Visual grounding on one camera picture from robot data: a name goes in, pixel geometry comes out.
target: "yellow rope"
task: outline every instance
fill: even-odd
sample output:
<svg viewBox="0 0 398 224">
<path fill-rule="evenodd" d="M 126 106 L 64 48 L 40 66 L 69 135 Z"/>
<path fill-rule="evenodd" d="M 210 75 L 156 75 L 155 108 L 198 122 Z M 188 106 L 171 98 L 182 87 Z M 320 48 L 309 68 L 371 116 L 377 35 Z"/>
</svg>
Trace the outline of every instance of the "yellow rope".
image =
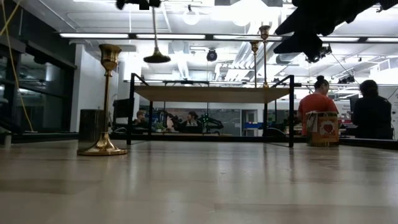
<svg viewBox="0 0 398 224">
<path fill-rule="evenodd" d="M 10 18 L 8 20 L 7 20 L 7 16 L 6 16 L 6 7 L 4 6 L 4 1 L 3 1 L 3 3 L 2 3 L 2 16 L 4 18 L 4 22 L 6 22 L 6 23 L 5 23 L 4 27 L 2 28 L 2 30 L 0 32 L 0 36 L 3 34 L 4 31 L 6 31 L 8 50 L 9 50 L 9 53 L 10 53 L 12 72 L 14 73 L 15 85 L 17 86 L 18 93 L 20 94 L 21 104 L 22 104 L 22 108 L 24 109 L 26 120 L 29 123 L 30 130 L 33 131 L 32 123 L 30 122 L 29 116 L 27 115 L 27 111 L 26 111 L 26 108 L 25 108 L 24 99 L 22 99 L 22 95 L 21 95 L 21 93 L 19 91 L 18 76 L 17 76 L 17 71 L 15 69 L 15 65 L 14 65 L 14 59 L 13 59 L 13 56 L 12 56 L 12 49 L 11 49 L 11 42 L 10 42 L 10 37 L 9 37 L 9 33 L 8 33 L 8 23 L 11 21 L 11 19 L 14 16 L 15 12 L 17 11 L 19 3 L 21 1 L 22 0 L 18 1 L 17 6 L 13 10 L 13 12 L 11 13 Z"/>
</svg>

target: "computer monitor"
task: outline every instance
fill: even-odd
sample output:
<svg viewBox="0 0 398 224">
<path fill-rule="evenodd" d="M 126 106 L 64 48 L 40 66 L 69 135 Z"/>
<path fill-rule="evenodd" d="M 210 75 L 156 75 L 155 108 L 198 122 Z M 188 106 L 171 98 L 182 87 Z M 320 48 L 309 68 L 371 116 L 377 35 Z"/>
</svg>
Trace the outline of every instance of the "computer monitor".
<svg viewBox="0 0 398 224">
<path fill-rule="evenodd" d="M 349 109 L 352 113 L 354 113 L 354 107 L 357 99 L 359 99 L 359 95 L 354 95 L 349 98 Z"/>
<path fill-rule="evenodd" d="M 113 118 L 127 118 L 129 116 L 130 99 L 115 100 L 113 102 Z"/>
</svg>

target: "brass candlestick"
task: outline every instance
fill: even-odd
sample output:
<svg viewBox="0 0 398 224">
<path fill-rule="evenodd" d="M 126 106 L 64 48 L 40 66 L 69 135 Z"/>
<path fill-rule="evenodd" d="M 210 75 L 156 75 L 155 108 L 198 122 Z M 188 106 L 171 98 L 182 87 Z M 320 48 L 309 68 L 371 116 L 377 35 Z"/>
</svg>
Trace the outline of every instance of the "brass candlestick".
<svg viewBox="0 0 398 224">
<path fill-rule="evenodd" d="M 77 154 L 82 156 L 112 156 L 126 154 L 127 150 L 118 149 L 109 138 L 108 133 L 108 101 L 109 101 L 109 78 L 112 70 L 118 65 L 118 57 L 122 51 L 118 46 L 101 44 L 101 64 L 105 68 L 105 96 L 104 96 L 104 129 L 98 142 L 89 149 L 78 150 Z"/>
<path fill-rule="evenodd" d="M 262 43 L 264 44 L 264 87 L 268 88 L 268 83 L 267 83 L 267 39 L 269 37 L 269 29 L 271 26 L 265 25 L 265 26 L 260 26 L 260 35 L 262 39 Z"/>
<path fill-rule="evenodd" d="M 257 88 L 257 51 L 259 50 L 259 40 L 250 41 L 251 50 L 254 55 L 254 87 Z"/>
</svg>

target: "candle holder base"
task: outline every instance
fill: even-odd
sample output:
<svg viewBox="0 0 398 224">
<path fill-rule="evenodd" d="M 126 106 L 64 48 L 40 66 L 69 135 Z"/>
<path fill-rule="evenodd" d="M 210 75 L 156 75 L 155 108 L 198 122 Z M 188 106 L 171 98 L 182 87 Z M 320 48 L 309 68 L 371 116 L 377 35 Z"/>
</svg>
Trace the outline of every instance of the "candle holder base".
<svg viewBox="0 0 398 224">
<path fill-rule="evenodd" d="M 89 149 L 79 149 L 78 155 L 81 156 L 115 156 L 127 154 L 127 150 L 119 149 L 114 146 L 108 133 L 101 133 L 98 142 Z"/>
</svg>

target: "heart sticker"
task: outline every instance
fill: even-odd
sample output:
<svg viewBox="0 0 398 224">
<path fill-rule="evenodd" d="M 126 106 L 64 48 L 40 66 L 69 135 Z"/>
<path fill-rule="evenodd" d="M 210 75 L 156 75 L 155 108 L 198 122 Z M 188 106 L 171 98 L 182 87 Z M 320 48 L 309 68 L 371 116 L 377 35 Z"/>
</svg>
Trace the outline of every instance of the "heart sticker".
<svg viewBox="0 0 398 224">
<path fill-rule="evenodd" d="M 324 129 L 327 133 L 331 133 L 331 131 L 333 130 L 333 125 L 331 125 L 331 124 L 325 124 L 325 125 L 323 125 L 323 129 Z"/>
</svg>

